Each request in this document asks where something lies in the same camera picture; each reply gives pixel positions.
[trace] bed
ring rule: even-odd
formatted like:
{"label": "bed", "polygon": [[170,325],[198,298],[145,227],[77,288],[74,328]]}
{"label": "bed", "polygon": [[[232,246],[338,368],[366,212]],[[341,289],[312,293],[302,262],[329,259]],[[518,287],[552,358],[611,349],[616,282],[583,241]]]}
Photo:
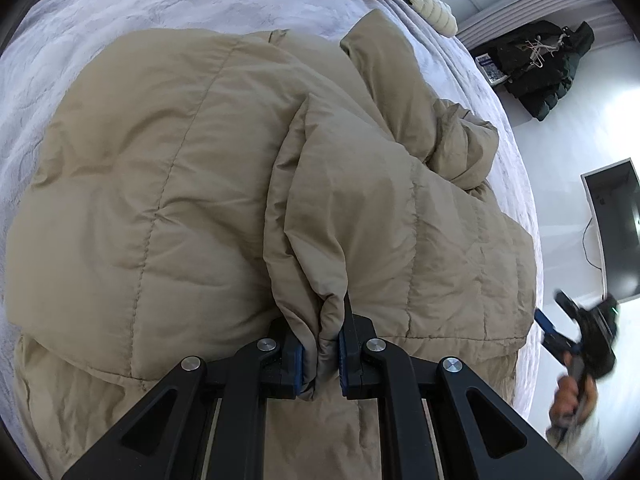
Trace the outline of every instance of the bed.
{"label": "bed", "polygon": [[[0,287],[6,234],[36,168],[44,129],[71,82],[107,44],[146,28],[206,28],[244,34],[295,28],[338,41],[369,10],[380,8],[405,33],[420,70],[441,98],[459,102],[499,130],[489,183],[503,212],[533,237],[537,304],[542,300],[540,237],[526,170],[506,114],[455,38],[438,35],[401,0],[41,0],[0,58]],[[0,416],[25,452],[12,397],[12,354],[18,335],[0,307]],[[532,328],[520,350],[514,408],[527,418],[540,332]]]}

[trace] jacket sleeve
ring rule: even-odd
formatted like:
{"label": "jacket sleeve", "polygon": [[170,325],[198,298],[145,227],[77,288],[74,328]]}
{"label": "jacket sleeve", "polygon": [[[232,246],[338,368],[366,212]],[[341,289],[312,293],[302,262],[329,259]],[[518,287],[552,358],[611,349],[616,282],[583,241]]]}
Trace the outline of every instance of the jacket sleeve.
{"label": "jacket sleeve", "polygon": [[584,480],[604,480],[609,464],[607,451],[600,436],[597,416],[591,415],[587,421],[571,430],[558,445],[558,434],[554,428],[546,430],[546,439],[569,464],[582,475]]}

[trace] person's arm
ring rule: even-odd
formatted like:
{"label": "person's arm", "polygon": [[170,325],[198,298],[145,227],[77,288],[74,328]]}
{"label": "person's arm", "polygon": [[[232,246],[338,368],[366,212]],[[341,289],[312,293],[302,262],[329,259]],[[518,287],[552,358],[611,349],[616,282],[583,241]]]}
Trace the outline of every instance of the person's arm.
{"label": "person's arm", "polygon": [[[565,364],[571,362],[571,355],[564,356]],[[584,480],[602,480],[608,471],[607,453],[600,437],[598,419],[592,416],[598,401],[598,390],[592,377],[587,377],[584,385],[586,403],[578,425],[568,431],[560,441],[561,432],[551,426],[546,430],[546,439],[565,460],[582,475]],[[558,380],[558,390],[554,403],[549,410],[551,423],[557,422],[561,416],[574,412],[578,407],[578,384],[572,377]]]}

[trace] triangular cutout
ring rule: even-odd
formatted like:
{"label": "triangular cutout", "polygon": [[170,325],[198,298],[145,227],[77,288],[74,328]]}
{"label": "triangular cutout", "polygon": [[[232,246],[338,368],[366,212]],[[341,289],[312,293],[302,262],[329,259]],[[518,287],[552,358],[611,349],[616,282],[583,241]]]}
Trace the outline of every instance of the triangular cutout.
{"label": "triangular cutout", "polygon": [[160,444],[177,397],[177,390],[167,390],[124,434],[122,445],[145,456],[153,455]]}
{"label": "triangular cutout", "polygon": [[470,389],[466,398],[491,458],[501,458],[527,445],[527,438],[479,390]]}

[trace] television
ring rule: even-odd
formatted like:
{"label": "television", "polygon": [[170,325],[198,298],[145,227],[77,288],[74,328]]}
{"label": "television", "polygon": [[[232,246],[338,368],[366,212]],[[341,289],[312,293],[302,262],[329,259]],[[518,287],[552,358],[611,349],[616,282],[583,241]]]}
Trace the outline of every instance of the television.
{"label": "television", "polygon": [[640,184],[631,159],[582,175],[598,230],[602,281],[620,302],[640,297]]}

